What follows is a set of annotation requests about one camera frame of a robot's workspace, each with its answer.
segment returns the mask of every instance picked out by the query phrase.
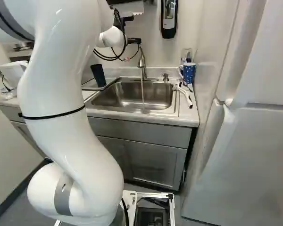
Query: floor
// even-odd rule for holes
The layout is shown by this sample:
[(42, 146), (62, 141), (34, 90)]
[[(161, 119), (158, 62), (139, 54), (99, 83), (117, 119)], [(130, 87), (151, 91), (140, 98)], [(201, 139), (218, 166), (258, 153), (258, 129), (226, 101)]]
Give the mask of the floor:
[[(144, 187), (125, 184), (125, 190), (137, 192), (157, 192)], [(181, 199), (180, 195), (175, 196), (175, 224), (176, 226), (206, 226), (198, 222), (182, 219), (180, 216)], [(55, 220), (48, 218), (35, 211), (24, 191), (10, 208), (0, 218), (0, 226), (54, 226)]]

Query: white refrigerator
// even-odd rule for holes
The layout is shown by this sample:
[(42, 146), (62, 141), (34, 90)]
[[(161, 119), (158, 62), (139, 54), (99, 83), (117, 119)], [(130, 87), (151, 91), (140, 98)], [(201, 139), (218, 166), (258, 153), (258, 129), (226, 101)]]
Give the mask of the white refrigerator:
[(283, 226), (283, 0), (204, 0), (182, 216)]

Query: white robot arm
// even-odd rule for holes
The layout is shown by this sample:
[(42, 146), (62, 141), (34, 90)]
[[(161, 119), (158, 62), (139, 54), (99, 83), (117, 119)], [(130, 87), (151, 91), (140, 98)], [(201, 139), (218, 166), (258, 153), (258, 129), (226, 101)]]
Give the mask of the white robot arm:
[(90, 128), (81, 91), (95, 46), (124, 43), (113, 21), (106, 0), (0, 0), (0, 42), (35, 41), (17, 95), (29, 131), (55, 162), (32, 178), (29, 201), (78, 226), (110, 225), (124, 187), (119, 165)]

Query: black cup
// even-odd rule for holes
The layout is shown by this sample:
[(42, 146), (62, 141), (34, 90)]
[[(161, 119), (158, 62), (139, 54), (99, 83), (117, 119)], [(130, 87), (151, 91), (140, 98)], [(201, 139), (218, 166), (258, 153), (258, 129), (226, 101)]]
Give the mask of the black cup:
[(103, 71), (103, 66), (101, 64), (97, 64), (97, 65), (91, 65), (90, 68), (93, 72), (94, 78), (99, 88), (106, 86), (107, 84), (106, 84), (105, 74)]

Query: stainless steel sink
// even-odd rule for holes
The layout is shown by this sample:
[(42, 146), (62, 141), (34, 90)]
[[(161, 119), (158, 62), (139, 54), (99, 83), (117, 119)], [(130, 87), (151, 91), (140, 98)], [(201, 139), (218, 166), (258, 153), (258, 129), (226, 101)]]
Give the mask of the stainless steel sink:
[(122, 112), (174, 113), (176, 91), (173, 84), (140, 79), (119, 79), (86, 103), (88, 108)]

